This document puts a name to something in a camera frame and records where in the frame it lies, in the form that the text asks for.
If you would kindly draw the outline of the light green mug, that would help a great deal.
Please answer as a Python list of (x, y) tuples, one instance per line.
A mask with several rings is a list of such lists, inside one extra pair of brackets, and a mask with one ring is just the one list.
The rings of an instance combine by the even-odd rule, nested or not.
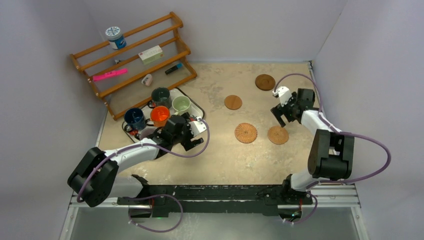
[(177, 96), (172, 101), (172, 108), (176, 115), (182, 115), (184, 113), (192, 112), (191, 100), (184, 95)]

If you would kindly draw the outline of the white strawberry metal tray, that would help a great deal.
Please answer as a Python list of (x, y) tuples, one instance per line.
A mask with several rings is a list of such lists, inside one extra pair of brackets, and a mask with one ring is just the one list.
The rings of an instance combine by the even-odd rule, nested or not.
[[(178, 96), (186, 96), (186, 97), (188, 97), (190, 99), (190, 101), (191, 101), (191, 113), (190, 113), (190, 115), (195, 116), (195, 117), (201, 117), (202, 119), (205, 117), (205, 111), (194, 100), (192, 100), (187, 94), (185, 94), (178, 87), (170, 90), (170, 96), (171, 96), (171, 100), (174, 100), (174, 98), (176, 98)], [(122, 130), (125, 132), (125, 134), (134, 143), (140, 141), (139, 140), (139, 137), (138, 137), (138, 133), (141, 130), (133, 130), (132, 128), (130, 128), (127, 125), (127, 123), (125, 122), (125, 120), (122, 122)]]

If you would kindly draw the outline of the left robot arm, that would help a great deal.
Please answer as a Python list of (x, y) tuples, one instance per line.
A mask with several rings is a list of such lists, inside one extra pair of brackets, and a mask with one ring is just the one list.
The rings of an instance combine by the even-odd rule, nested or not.
[(116, 197), (116, 191), (121, 191), (121, 197), (129, 197), (138, 205), (146, 203), (149, 191), (136, 177), (131, 177), (130, 188), (124, 184), (119, 186), (117, 175), (137, 164), (156, 160), (166, 154), (182, 157), (172, 151), (175, 145), (183, 146), (189, 151), (203, 144), (200, 153), (209, 145), (209, 139), (196, 138), (201, 133), (211, 135), (210, 127), (201, 117), (191, 120), (189, 114), (173, 115), (163, 127), (155, 130), (139, 141), (125, 147), (112, 150), (90, 148), (70, 174), (67, 184), (76, 193), (78, 203), (86, 203), (96, 207), (110, 197)]

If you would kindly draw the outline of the plain round wooden coaster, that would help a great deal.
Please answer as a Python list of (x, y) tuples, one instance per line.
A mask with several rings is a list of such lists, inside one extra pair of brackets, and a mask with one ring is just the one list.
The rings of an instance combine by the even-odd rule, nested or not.
[(228, 95), (224, 99), (224, 105), (230, 110), (238, 110), (242, 106), (242, 99), (237, 95)]

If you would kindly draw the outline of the dark grooved wooden coaster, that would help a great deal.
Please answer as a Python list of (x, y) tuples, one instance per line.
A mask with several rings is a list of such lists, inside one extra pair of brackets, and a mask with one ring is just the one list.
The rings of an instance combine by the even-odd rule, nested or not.
[(276, 81), (269, 74), (260, 74), (255, 78), (255, 85), (262, 91), (270, 91), (275, 87)]

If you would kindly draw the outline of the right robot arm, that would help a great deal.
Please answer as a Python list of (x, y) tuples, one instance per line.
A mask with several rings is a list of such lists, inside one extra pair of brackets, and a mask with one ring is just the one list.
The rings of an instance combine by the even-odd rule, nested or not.
[(271, 113), (282, 128), (297, 121), (314, 135), (307, 168), (288, 177), (290, 184), (280, 191), (282, 200), (292, 204), (300, 198), (301, 192), (315, 185), (350, 177), (355, 140), (338, 133), (320, 109), (314, 106), (315, 92), (306, 88), (291, 92), (289, 88), (280, 86), (272, 94), (279, 103), (271, 109)]

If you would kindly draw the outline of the woven rattan round coaster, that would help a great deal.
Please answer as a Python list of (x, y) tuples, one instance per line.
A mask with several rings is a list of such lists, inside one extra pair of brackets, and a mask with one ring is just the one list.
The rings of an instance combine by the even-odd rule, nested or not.
[(236, 139), (244, 144), (254, 142), (258, 137), (258, 131), (255, 126), (250, 123), (240, 123), (234, 130)]

